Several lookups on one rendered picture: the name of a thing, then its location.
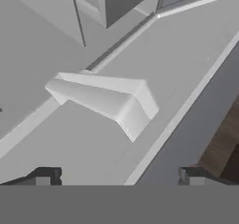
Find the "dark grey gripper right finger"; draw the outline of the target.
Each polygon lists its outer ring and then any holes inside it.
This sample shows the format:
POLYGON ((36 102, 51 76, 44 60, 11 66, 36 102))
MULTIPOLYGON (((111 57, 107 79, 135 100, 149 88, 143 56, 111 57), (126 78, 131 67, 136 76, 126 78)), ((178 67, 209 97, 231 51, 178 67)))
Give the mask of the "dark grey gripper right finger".
POLYGON ((202 167, 180 167, 178 175, 178 184, 184 186, 239 186, 239 183, 211 175, 202 167))

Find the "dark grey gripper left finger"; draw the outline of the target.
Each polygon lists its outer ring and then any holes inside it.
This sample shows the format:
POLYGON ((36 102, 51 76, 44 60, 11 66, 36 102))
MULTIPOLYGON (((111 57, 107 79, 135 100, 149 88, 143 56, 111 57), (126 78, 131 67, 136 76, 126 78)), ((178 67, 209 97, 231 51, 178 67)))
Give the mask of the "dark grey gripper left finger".
POLYGON ((61 186, 61 167, 37 167, 30 174, 0 183, 0 186, 61 186))

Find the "grey fridge body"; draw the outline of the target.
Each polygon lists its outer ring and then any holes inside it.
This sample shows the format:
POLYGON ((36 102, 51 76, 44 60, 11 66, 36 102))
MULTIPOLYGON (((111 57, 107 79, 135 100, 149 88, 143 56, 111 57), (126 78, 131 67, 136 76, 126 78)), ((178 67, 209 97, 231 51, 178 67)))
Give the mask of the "grey fridge body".
POLYGON ((195 164, 239 95, 239 42, 157 153, 136 186, 176 186, 178 169, 195 164))

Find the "grey fridge door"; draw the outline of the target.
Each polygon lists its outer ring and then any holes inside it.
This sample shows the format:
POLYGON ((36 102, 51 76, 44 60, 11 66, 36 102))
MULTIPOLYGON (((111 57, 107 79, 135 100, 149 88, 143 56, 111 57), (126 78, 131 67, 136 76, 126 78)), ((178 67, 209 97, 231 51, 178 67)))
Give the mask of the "grey fridge door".
POLYGON ((0 0, 0 139, 48 100, 50 79, 95 66, 150 16, 133 9, 105 28, 76 0, 0 0))
POLYGON ((238 42, 239 0, 200 0, 157 15, 94 69, 60 72, 144 79, 160 110, 132 142, 116 121, 48 92, 0 139, 0 183, 61 167, 66 185, 135 184, 238 42))

